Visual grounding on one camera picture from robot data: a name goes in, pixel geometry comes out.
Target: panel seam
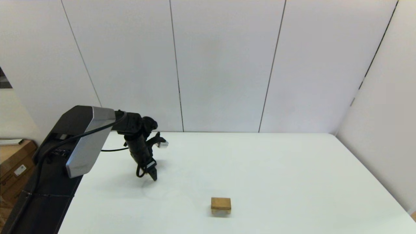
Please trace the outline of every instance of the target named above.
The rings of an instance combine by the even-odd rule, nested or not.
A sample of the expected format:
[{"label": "panel seam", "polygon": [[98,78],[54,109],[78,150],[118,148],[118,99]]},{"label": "panel seam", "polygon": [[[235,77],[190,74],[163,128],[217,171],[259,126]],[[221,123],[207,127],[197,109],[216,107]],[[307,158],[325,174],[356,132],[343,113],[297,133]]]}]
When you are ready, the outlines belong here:
[{"label": "panel seam", "polygon": [[272,78],[273,66],[274,66],[274,64],[275,64],[276,51],[277,51],[277,44],[279,43],[280,31],[282,30],[283,16],[285,15],[285,8],[286,8],[286,0],[285,0],[285,4],[283,5],[282,19],[280,20],[279,33],[277,34],[276,47],[275,47],[275,54],[274,54],[274,56],[273,56],[272,68],[271,68],[271,70],[270,70],[270,76],[269,76],[269,82],[267,83],[266,96],[265,96],[265,98],[264,98],[263,111],[262,111],[262,113],[261,113],[260,125],[259,125],[259,131],[258,131],[258,132],[260,132],[261,123],[262,123],[262,121],[263,121],[263,114],[264,114],[264,109],[265,109],[265,106],[266,106],[267,93],[269,92],[270,79]]},{"label": "panel seam", "polygon": [[169,0],[169,8],[171,10],[171,23],[172,23],[172,36],[173,36],[173,49],[175,50],[175,64],[176,64],[176,78],[178,79],[178,92],[179,92],[179,106],[181,107],[181,119],[182,119],[182,131],[185,131],[183,126],[183,113],[182,113],[182,100],[181,100],[181,88],[179,86],[179,72],[178,72],[178,59],[176,57],[176,43],[175,43],[175,32],[173,30],[173,16],[172,16],[172,3]]},{"label": "panel seam", "polygon": [[68,21],[68,24],[69,24],[69,28],[71,29],[72,36],[74,37],[75,44],[77,45],[79,55],[81,56],[82,62],[83,62],[84,67],[85,67],[85,70],[87,71],[88,78],[89,78],[89,80],[91,82],[92,88],[94,89],[95,95],[97,96],[98,103],[100,104],[100,107],[103,107],[102,104],[101,104],[100,98],[98,97],[97,90],[95,89],[94,83],[92,82],[91,75],[89,74],[87,65],[85,64],[84,57],[82,56],[81,50],[79,49],[79,45],[78,45],[77,39],[75,38],[74,31],[72,30],[72,26],[71,26],[71,23],[69,22],[68,14],[67,14],[67,11],[65,10],[65,6],[64,6],[64,3],[63,3],[62,0],[61,0],[61,4],[62,4],[62,7],[64,8],[65,16],[67,18],[67,21]]}]

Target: wooden block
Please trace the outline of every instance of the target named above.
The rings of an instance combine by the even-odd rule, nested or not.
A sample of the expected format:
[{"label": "wooden block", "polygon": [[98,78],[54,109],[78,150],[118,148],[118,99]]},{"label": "wooden block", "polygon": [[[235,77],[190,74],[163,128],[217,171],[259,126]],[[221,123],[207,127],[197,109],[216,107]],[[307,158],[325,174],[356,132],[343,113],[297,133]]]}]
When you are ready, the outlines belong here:
[{"label": "wooden block", "polygon": [[413,214],[411,214],[411,217],[416,222],[416,212],[414,212]]},{"label": "wooden block", "polygon": [[226,211],[231,213],[231,199],[224,197],[211,197],[211,212]]}]

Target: white table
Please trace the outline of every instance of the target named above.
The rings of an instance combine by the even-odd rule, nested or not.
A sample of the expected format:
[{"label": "white table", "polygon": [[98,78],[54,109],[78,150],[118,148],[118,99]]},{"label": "white table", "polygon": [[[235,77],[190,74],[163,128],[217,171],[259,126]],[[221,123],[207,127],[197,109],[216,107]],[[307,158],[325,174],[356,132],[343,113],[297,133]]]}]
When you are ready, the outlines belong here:
[{"label": "white table", "polygon": [[[136,177],[128,151],[102,152],[60,234],[414,234],[416,224],[329,134],[161,134],[158,180]],[[123,146],[110,133],[104,149]],[[211,197],[230,197],[213,217]]]}]

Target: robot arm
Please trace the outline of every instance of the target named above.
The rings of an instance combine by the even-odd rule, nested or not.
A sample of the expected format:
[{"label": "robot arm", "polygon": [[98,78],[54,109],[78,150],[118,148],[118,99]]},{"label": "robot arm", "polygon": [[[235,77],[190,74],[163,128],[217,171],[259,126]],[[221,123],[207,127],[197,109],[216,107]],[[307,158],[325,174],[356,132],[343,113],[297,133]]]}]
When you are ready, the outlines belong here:
[{"label": "robot arm", "polygon": [[35,152],[36,170],[1,233],[58,233],[82,176],[91,170],[111,130],[124,135],[138,164],[136,175],[147,173],[156,181],[151,148],[167,145],[160,133],[147,140],[156,128],[150,117],[108,108],[75,106],[64,113]]}]

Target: white side wall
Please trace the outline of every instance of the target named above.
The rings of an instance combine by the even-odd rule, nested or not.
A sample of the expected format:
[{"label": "white side wall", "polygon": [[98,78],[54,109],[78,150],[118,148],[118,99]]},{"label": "white side wall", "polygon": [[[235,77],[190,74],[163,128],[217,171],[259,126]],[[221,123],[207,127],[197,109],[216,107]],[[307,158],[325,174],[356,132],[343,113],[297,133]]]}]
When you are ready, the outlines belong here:
[{"label": "white side wall", "polygon": [[43,141],[38,127],[22,105],[13,89],[0,89],[0,138],[25,138]]},{"label": "white side wall", "polygon": [[416,1],[400,0],[337,137],[409,212],[416,208]]}]

